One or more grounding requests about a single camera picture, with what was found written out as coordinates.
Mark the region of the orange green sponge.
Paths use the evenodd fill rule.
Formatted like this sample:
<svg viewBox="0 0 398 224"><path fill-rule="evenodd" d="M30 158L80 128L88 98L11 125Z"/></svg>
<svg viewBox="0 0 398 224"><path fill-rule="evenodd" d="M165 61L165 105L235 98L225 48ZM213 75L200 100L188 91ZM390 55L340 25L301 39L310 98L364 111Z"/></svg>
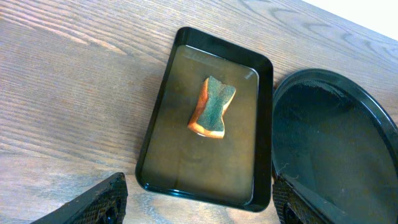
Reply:
<svg viewBox="0 0 398 224"><path fill-rule="evenodd" d="M188 129L207 137L223 139L225 126L223 115L236 94L236 88L210 76L201 86L195 110L188 122Z"/></svg>

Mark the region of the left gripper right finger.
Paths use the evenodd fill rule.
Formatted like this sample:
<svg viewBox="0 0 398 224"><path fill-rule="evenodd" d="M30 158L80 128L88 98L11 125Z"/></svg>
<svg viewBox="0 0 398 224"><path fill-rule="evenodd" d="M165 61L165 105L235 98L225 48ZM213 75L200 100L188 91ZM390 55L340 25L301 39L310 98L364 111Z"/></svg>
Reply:
<svg viewBox="0 0 398 224"><path fill-rule="evenodd" d="M326 220L282 176L272 184L272 198L283 224L324 224Z"/></svg>

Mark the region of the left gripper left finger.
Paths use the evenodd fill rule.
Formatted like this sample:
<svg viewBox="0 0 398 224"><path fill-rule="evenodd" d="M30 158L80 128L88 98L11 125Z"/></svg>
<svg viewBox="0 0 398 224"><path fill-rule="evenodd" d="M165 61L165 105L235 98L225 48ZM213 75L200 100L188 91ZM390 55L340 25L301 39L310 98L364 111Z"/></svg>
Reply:
<svg viewBox="0 0 398 224"><path fill-rule="evenodd" d="M117 172L32 224L122 224L127 196L125 175Z"/></svg>

